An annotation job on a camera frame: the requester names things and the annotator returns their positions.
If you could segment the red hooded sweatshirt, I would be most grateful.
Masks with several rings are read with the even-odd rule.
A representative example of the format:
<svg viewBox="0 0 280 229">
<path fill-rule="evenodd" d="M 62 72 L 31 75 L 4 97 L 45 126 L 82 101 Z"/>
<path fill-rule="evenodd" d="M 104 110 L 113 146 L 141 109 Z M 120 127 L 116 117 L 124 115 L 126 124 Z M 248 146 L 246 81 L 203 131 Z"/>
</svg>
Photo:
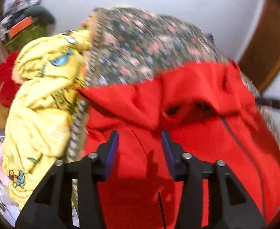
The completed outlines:
<svg viewBox="0 0 280 229">
<path fill-rule="evenodd" d="M 280 206 L 280 150 L 236 63 L 187 62 L 152 80 L 89 87 L 85 153 L 119 133 L 108 180 L 98 184 L 107 228 L 173 228 L 182 195 L 161 133 L 207 162 L 224 160 L 270 222 Z"/>
</svg>

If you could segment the brown wooden door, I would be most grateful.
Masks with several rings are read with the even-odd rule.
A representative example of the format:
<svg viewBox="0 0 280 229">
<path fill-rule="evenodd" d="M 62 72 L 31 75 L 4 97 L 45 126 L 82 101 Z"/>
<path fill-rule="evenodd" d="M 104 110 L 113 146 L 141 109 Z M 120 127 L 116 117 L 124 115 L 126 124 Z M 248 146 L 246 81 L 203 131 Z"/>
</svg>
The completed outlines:
<svg viewBox="0 0 280 229">
<path fill-rule="evenodd" d="M 259 24 L 239 65 L 259 92 L 280 71 L 280 0 L 265 0 Z"/>
</svg>

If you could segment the dark blue item beside bed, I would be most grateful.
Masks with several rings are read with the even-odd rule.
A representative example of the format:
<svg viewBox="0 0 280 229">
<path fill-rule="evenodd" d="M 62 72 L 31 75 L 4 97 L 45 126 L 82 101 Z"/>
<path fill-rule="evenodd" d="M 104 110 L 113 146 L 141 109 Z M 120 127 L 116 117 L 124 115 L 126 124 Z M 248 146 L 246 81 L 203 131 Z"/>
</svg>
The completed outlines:
<svg viewBox="0 0 280 229">
<path fill-rule="evenodd" d="M 206 37 L 212 44 L 215 44 L 215 43 L 214 43 L 214 37 L 213 37 L 212 33 L 206 34 L 205 37 Z"/>
</svg>

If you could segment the red plush item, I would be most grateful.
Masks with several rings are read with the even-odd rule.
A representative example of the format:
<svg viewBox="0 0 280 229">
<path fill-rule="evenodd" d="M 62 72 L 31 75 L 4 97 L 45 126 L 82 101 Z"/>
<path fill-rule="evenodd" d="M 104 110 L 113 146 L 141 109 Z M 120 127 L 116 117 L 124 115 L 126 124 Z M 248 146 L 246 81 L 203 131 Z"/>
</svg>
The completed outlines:
<svg viewBox="0 0 280 229">
<path fill-rule="evenodd" d="M 9 108 L 20 84 L 12 80 L 13 67 L 20 51 L 11 52 L 6 60 L 0 64 L 0 103 Z"/>
</svg>

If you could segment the yellow cartoon print garment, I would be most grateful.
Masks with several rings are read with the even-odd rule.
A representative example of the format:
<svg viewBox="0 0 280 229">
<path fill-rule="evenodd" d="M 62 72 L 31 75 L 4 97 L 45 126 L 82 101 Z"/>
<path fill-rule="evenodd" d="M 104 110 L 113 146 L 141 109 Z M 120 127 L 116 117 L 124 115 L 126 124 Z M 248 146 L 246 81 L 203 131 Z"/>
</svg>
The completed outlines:
<svg viewBox="0 0 280 229">
<path fill-rule="evenodd" d="M 2 169 L 10 198 L 22 208 L 71 136 L 78 91 L 85 85 L 83 52 L 90 31 L 40 37 L 19 52 L 13 77 L 21 86 L 8 113 Z"/>
</svg>

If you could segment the floral bedspread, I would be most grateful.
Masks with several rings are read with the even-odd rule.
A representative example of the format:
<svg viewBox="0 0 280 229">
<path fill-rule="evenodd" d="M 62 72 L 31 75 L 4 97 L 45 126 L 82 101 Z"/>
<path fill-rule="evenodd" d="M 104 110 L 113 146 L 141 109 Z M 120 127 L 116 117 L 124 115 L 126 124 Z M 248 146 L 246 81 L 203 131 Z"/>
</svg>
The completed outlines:
<svg viewBox="0 0 280 229">
<path fill-rule="evenodd" d="M 117 88 L 119 104 L 129 100 L 128 88 L 144 88 L 136 95 L 136 112 L 120 112 L 128 120 L 144 112 L 144 128 L 154 134 L 169 131 L 184 149 L 220 153 L 224 137 L 217 127 L 199 118 L 213 105 L 207 99 L 222 91 L 233 95 L 217 104 L 246 105 L 259 92 L 240 70 L 225 58 L 195 25 L 146 10 L 96 8 L 89 20 L 92 49 L 85 89 L 98 93 Z"/>
</svg>

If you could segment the orange box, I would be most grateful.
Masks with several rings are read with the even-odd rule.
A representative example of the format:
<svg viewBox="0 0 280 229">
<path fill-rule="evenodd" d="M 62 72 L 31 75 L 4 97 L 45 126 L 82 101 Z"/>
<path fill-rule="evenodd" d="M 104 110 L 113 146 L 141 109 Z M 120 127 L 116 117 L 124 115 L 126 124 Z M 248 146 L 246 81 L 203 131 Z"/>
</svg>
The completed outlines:
<svg viewBox="0 0 280 229">
<path fill-rule="evenodd" d="M 13 38 L 15 35 L 20 33 L 26 27 L 30 26 L 33 23 L 32 17 L 26 17 L 17 24 L 15 24 L 9 31 L 8 37 Z"/>
</svg>

